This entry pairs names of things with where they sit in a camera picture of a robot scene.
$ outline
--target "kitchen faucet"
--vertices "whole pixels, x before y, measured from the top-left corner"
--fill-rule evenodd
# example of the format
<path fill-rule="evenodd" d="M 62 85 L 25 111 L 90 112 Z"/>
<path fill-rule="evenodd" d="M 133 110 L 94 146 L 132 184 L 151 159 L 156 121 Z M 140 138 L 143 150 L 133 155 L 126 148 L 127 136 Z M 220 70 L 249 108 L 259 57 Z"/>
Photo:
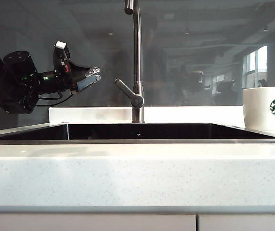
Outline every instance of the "kitchen faucet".
<path fill-rule="evenodd" d="M 142 78 L 142 36 L 141 16 L 138 0 L 126 0 L 124 11 L 133 14 L 134 21 L 134 86 L 133 91 L 120 79 L 115 80 L 117 87 L 130 99 L 132 123 L 144 123 L 144 92 Z"/>

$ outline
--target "robotic arm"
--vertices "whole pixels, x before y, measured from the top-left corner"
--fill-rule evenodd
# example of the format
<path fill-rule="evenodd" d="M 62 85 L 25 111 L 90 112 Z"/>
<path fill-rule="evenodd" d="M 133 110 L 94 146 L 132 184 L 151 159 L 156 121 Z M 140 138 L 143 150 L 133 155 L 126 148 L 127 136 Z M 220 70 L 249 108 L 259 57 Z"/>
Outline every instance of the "robotic arm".
<path fill-rule="evenodd" d="M 27 51 L 15 51 L 0 59 L 0 107 L 10 114 L 31 113 L 39 95 L 70 89 L 77 93 L 99 81 L 98 67 L 84 67 L 70 61 L 63 42 L 55 44 L 54 70 L 38 73 Z"/>

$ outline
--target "sink rim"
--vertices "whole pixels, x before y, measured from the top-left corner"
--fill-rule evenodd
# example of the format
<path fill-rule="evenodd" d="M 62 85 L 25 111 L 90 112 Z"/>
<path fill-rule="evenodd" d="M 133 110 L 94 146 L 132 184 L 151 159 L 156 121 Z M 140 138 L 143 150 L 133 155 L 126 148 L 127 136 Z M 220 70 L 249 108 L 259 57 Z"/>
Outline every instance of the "sink rim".
<path fill-rule="evenodd" d="M 129 123 L 108 123 L 108 124 L 129 124 Z M 162 123 L 145 123 L 145 124 L 162 124 Z M 168 124 L 197 124 L 197 123 L 168 123 Z M 237 126 L 230 126 L 218 123 L 198 123 L 198 124 L 214 124 L 224 126 L 233 129 L 239 129 L 243 131 L 254 132 L 261 135 L 272 136 L 274 138 L 263 138 L 263 139 L 115 139 L 115 140 L 0 140 L 0 145 L 36 145 L 36 144 L 146 144 L 146 143 L 275 143 L 275 134 L 270 132 L 251 130 L 247 128 L 240 128 Z M 29 131 L 36 131 L 44 128 L 52 128 L 57 126 L 69 126 L 70 124 L 56 124 L 46 125 L 40 128 L 30 128 L 22 131 L 15 131 L 5 134 L 0 134 L 0 137 L 20 134 Z"/>

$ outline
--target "faucet handle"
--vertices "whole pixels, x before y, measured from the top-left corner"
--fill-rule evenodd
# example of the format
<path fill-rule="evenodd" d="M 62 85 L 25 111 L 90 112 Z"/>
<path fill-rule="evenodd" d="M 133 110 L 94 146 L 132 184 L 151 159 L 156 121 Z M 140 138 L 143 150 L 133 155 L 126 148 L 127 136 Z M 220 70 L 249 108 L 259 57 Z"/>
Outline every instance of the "faucet handle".
<path fill-rule="evenodd" d="M 131 104 L 134 108 L 141 108 L 145 100 L 143 96 L 135 94 L 124 82 L 119 78 L 115 79 L 115 84 L 117 87 L 130 99 Z"/>

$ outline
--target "window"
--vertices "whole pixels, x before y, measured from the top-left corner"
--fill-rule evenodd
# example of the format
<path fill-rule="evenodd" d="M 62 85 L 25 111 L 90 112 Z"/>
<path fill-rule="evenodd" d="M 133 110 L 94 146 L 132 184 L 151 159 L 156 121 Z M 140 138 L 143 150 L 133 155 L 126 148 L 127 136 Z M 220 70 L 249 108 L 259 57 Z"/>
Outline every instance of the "window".
<path fill-rule="evenodd" d="M 242 88 L 255 88 L 259 80 L 267 80 L 267 50 L 264 46 L 244 57 Z"/>
<path fill-rule="evenodd" d="M 224 81 L 225 75 L 221 76 L 214 76 L 213 77 L 213 82 L 212 82 L 212 94 L 216 94 L 216 87 L 218 86 L 218 82 Z"/>

